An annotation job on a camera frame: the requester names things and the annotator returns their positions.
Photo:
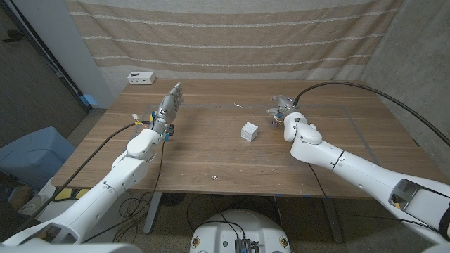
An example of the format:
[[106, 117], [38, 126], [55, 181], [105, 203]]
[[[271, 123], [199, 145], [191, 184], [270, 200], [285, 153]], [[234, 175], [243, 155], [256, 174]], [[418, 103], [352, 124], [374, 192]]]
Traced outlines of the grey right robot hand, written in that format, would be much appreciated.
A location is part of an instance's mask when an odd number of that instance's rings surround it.
[[275, 118], [284, 119], [289, 114], [298, 112], [298, 109], [293, 105], [294, 100], [287, 96], [275, 95], [271, 100], [276, 103], [277, 107], [268, 109], [267, 113]]

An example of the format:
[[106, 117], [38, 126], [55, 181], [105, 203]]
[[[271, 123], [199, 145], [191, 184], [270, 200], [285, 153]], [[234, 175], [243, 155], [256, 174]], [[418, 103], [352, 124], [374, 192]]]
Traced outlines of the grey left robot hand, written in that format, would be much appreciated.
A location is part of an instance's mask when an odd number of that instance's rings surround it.
[[175, 120], [177, 111], [183, 103], [181, 82], [178, 82], [170, 92], [162, 99], [153, 118], [150, 129], [162, 134]]

